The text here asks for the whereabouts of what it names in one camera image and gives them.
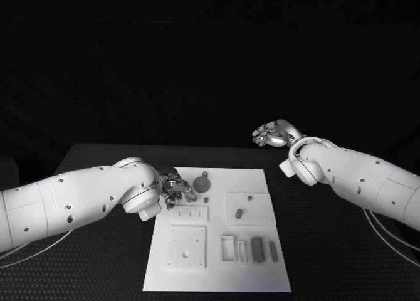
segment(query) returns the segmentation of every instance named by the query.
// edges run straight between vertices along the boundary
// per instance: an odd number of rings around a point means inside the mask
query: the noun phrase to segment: dark tablecloth
[[[144,292],[156,219],[118,206],[59,245],[0,270],[0,300],[420,300],[420,268],[388,247],[360,207],[331,187],[287,178],[288,149],[77,144],[58,173],[141,157],[162,166],[264,169],[293,293]],[[2,264],[41,251],[31,244]],[[399,250],[413,258],[411,250]]]

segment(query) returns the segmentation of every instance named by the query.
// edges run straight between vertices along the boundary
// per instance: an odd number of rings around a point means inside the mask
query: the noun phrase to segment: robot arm
[[[170,185],[175,180],[141,158],[127,158],[0,191],[0,253],[104,219],[118,204],[147,221],[162,212],[162,195],[169,203],[167,196],[188,190],[196,201],[189,183]]]
[[[288,177],[330,184],[339,196],[420,231],[420,177],[395,164],[329,140],[307,137],[284,120],[257,129],[254,141],[291,148],[281,164]]]

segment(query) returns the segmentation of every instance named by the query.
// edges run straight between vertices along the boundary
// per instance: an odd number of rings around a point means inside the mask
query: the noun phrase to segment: dark background
[[[420,174],[420,1],[144,2],[0,10],[22,184],[78,142],[258,147],[277,119]]]

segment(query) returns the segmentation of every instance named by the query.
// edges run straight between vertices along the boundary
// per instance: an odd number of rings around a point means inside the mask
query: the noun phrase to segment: wire
[[[12,264],[9,264],[9,265],[3,265],[3,266],[0,266],[0,268],[8,268],[8,267],[10,267],[12,265],[16,265],[16,264],[19,264],[19,263],[22,263],[23,261],[26,261],[26,260],[29,260],[29,259],[32,259],[35,256],[38,256],[41,253],[44,253],[45,251],[48,251],[68,236],[69,236],[69,234],[71,234],[71,232],[72,231],[69,231],[69,233],[49,246],[49,247],[46,247],[46,249],[44,250],[44,251],[41,251],[41,252],[38,252],[35,255],[32,255],[31,257],[28,257],[28,258],[25,258],[23,260],[21,260],[21,261],[18,261],[18,262],[15,262],[15,263],[12,263]]]
[[[5,259],[10,254],[16,253],[19,250],[22,250],[29,244],[26,243],[23,246],[19,246],[15,248],[6,255],[0,256],[0,260]]]
[[[403,243],[406,246],[409,246],[411,248],[413,248],[416,251],[420,252],[420,249],[419,249],[416,246],[411,245],[406,241],[403,241],[399,237],[396,237],[396,236],[390,233],[390,231],[386,229],[386,227],[383,226],[382,222],[379,221],[377,216],[375,215],[375,212],[373,212],[372,210],[370,210],[370,214],[373,215],[373,217],[375,217],[375,219],[376,219],[379,225],[382,226],[382,228],[383,228],[383,230],[388,232],[388,234],[389,234],[389,235],[390,235],[400,243]]]
[[[389,247],[398,252],[398,254],[405,257],[419,268],[420,268],[420,264],[418,262],[415,262],[405,254],[402,254],[402,252],[393,247],[393,245],[389,243],[389,241],[386,240],[386,238],[382,236],[375,224],[373,224],[373,221],[370,220],[370,216],[369,216],[369,213],[366,212],[366,217],[370,221],[370,225],[373,227],[373,229],[376,230],[376,233],[379,234],[379,237],[383,239],[383,241],[388,243]]]

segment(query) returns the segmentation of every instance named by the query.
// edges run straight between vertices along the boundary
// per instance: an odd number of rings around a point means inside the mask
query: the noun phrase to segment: black table
[[[265,170],[293,293],[144,292],[156,219],[144,223],[118,206],[41,256],[0,270],[0,300],[420,300],[420,268],[388,247],[362,208],[329,185],[310,187],[287,178],[278,165],[288,149],[78,144],[58,173],[127,157],[141,157],[156,168]],[[3,263],[59,237],[35,242]]]

